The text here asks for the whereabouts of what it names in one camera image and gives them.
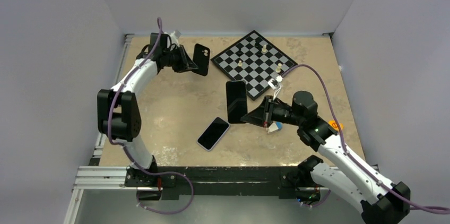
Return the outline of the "black phone case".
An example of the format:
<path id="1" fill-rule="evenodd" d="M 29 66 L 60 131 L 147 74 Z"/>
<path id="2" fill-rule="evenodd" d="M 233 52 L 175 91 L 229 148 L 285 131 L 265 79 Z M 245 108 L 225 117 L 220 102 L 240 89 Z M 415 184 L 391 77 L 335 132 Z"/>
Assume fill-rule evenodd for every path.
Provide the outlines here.
<path id="1" fill-rule="evenodd" d="M 193 73 L 207 76 L 210 62 L 210 48 L 201 44 L 195 44 L 193 52 L 193 62 L 197 66 L 197 69 L 193 70 Z"/>

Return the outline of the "black phone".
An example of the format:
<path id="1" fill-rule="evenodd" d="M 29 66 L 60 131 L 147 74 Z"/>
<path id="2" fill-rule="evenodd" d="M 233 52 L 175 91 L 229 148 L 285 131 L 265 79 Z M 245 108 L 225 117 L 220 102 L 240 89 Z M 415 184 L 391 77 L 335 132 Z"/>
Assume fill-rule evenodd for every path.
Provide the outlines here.
<path id="1" fill-rule="evenodd" d="M 227 119 L 230 124 L 244 123 L 241 118 L 248 113 L 245 81 L 226 82 Z"/>

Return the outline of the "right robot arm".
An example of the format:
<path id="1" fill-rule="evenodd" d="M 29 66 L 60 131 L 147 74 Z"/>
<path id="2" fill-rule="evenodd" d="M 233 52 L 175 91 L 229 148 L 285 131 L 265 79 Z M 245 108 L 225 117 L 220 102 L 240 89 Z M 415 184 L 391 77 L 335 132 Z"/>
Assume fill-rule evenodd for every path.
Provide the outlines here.
<path id="1" fill-rule="evenodd" d="M 336 129 L 318 115 L 318 104 L 308 91 L 298 91 L 288 105 L 272 96 L 241 121 L 260 127 L 272 122 L 296 125 L 300 140 L 312 155 L 299 164 L 298 178 L 304 185 L 322 185 L 351 204 L 364 223 L 399 223 L 411 210 L 411 191 L 403 182 L 394 183 L 363 161 L 350 149 Z"/>

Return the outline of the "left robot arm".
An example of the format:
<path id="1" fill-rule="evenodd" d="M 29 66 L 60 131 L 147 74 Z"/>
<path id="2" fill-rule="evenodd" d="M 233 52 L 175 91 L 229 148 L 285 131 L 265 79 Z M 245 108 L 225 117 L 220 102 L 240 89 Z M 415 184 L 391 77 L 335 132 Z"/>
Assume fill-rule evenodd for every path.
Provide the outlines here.
<path id="1" fill-rule="evenodd" d="M 152 33 L 149 44 L 137 55 L 129 72 L 110 89 L 97 94 L 97 126 L 111 145 L 117 145 L 127 155 L 131 167 L 139 170 L 138 180 L 144 186 L 158 181 L 157 164 L 140 135 L 142 119 L 138 96 L 144 87 L 165 67 L 175 72 L 197 70 L 179 44 L 180 32 Z"/>

